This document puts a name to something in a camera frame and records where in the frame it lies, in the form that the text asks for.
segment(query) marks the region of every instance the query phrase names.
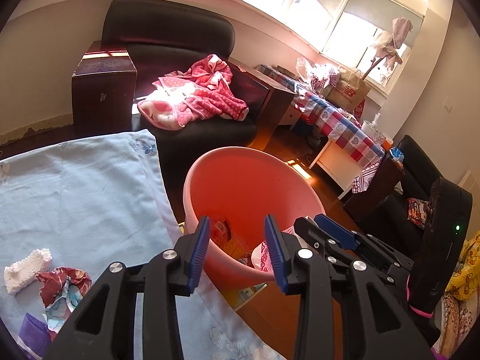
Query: yellow floral blanket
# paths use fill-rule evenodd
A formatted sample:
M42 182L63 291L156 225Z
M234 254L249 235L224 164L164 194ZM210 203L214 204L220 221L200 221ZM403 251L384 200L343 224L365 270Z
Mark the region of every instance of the yellow floral blanket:
M480 283L480 231L463 244L458 258L460 269L454 272L446 291L458 300L466 300Z

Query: white container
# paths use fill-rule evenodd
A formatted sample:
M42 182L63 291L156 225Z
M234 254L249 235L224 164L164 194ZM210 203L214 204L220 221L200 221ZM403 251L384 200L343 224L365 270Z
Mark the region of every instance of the white container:
M374 139L374 134L376 131L370 126L370 123L367 122L366 120L363 121L363 124L361 126L361 130L370 138Z

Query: purple cloth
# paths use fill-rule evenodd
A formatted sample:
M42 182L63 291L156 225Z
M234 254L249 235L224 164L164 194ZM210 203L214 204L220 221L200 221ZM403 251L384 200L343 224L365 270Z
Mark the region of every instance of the purple cloth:
M448 357L445 357L439 353L434 348L430 348L431 352L435 356L435 360L448 360Z
M45 356L49 348L50 334L47 324L27 313L23 319L17 344L28 359L38 360Z

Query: light blue bedsheet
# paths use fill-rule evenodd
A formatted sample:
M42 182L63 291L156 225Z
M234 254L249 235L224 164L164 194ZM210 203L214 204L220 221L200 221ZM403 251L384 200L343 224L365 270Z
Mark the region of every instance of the light blue bedsheet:
M42 319L40 283L8 295L3 268L49 248L52 268L87 271L148 262L180 236L147 131L74 140L0 161L0 316L17 334L26 312ZM135 357L141 359L141 298ZM208 276L177 297L186 360L282 359L227 305Z

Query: white knitted cloth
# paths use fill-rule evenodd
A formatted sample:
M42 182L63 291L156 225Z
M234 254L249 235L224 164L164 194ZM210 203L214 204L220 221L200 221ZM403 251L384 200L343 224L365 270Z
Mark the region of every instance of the white knitted cloth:
M35 280L35 274L46 271L52 262L49 249L36 249L21 261L6 266L3 273L7 292L15 295Z

